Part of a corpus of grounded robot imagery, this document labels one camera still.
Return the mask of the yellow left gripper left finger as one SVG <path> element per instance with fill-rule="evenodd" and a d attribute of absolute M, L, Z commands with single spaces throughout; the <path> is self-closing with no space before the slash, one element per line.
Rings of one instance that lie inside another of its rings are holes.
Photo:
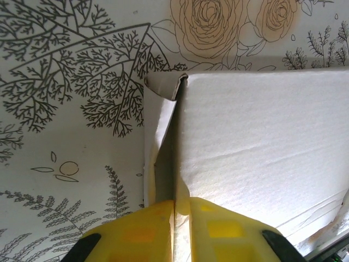
<path fill-rule="evenodd" d="M 173 227 L 166 200 L 87 231 L 64 261 L 172 261 Z"/>

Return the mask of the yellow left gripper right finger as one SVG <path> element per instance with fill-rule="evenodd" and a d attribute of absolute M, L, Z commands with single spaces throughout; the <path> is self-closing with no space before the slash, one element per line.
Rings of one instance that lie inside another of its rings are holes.
<path fill-rule="evenodd" d="M 275 228 L 201 198 L 190 198 L 192 261 L 303 261 Z"/>

